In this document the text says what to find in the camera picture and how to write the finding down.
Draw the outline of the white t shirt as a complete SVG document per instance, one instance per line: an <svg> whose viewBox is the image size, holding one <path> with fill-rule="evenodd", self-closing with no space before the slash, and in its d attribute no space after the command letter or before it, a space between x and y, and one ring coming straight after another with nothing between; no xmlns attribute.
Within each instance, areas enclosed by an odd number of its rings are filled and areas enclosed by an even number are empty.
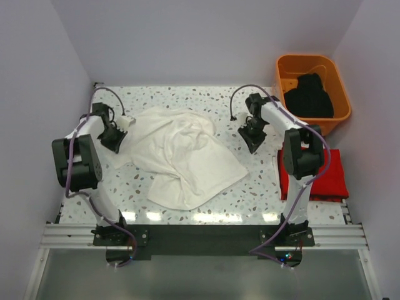
<svg viewBox="0 0 400 300"><path fill-rule="evenodd" d="M214 123L198 112L152 107L135 119L108 159L116 169L132 163L153 173L147 198L160 206L198 208L248 173L216 137Z"/></svg>

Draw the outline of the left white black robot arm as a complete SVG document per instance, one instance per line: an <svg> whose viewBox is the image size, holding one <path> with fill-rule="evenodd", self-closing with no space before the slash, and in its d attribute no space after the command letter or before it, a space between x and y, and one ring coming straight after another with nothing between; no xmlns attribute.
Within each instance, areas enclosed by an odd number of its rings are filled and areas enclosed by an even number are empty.
<svg viewBox="0 0 400 300"><path fill-rule="evenodd" d="M101 102L92 105L88 115L80 118L74 131L55 139L52 154L57 180L66 198L85 200L96 218L95 238L106 246L132 245L132 237L121 211L112 203L103 187L103 169L95 147L117 154L127 132L119 129L110 117L113 109Z"/></svg>

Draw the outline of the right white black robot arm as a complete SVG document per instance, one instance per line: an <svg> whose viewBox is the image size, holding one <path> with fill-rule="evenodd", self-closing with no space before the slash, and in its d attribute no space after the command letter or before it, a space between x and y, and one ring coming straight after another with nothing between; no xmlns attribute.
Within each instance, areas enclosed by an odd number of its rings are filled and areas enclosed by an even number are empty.
<svg viewBox="0 0 400 300"><path fill-rule="evenodd" d="M279 239L287 246L293 245L308 230L308 203L313 182L324 165L326 145L317 125L300 121L283 107L275 97L250 94L245 100L251 114L238 133L246 142L251 154L266 138L264 127L271 125L283 138L282 161L289 178L286 206L281 213L277 231L261 245L267 246Z"/></svg>

